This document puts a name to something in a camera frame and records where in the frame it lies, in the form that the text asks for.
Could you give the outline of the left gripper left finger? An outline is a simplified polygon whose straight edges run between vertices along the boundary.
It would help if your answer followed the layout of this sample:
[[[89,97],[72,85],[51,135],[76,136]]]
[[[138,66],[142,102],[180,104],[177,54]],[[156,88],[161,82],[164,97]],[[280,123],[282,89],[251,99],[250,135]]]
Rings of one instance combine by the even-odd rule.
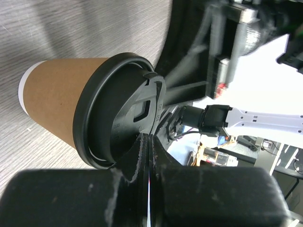
[[[111,168],[25,170],[0,200],[3,227],[144,227],[148,136]]]

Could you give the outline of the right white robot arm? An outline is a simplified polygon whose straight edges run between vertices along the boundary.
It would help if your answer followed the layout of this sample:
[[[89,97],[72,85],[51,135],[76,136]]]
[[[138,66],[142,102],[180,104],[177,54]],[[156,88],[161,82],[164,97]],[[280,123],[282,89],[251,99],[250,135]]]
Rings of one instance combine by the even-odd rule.
[[[286,51],[277,63],[302,72],[302,25],[300,0],[174,0],[156,65],[167,86],[164,106],[180,105],[178,119],[209,136],[302,135],[300,115],[189,106],[206,96],[215,98],[233,81],[240,57],[286,34]]]

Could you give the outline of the black plastic cup lid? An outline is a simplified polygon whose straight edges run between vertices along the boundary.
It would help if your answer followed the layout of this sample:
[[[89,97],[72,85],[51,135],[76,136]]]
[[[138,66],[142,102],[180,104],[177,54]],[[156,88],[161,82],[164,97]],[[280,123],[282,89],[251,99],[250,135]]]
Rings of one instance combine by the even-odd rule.
[[[81,159],[109,168],[139,134],[154,134],[166,93],[164,78],[135,53],[110,57],[89,78],[79,97],[72,134]]]

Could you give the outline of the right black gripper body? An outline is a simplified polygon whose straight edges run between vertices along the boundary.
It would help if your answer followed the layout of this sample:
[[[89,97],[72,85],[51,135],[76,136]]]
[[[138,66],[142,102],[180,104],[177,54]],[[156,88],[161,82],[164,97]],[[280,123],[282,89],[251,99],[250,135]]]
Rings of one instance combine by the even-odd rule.
[[[156,71],[165,79],[163,103],[215,98],[232,82],[240,57],[286,33],[286,0],[174,0]]]

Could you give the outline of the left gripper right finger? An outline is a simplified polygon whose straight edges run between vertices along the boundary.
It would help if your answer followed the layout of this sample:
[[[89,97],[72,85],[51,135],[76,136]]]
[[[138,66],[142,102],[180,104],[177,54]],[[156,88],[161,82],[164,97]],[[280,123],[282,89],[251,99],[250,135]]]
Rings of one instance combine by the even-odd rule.
[[[284,227],[290,212],[263,168],[183,166],[150,141],[153,227]]]

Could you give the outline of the single brown paper cup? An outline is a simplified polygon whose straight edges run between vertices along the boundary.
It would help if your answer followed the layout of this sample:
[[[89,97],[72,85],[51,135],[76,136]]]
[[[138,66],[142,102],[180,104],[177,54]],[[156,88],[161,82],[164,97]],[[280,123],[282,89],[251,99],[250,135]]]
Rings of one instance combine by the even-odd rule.
[[[74,147],[73,118],[80,95],[106,58],[40,61],[28,68],[18,86],[23,111],[37,124]]]

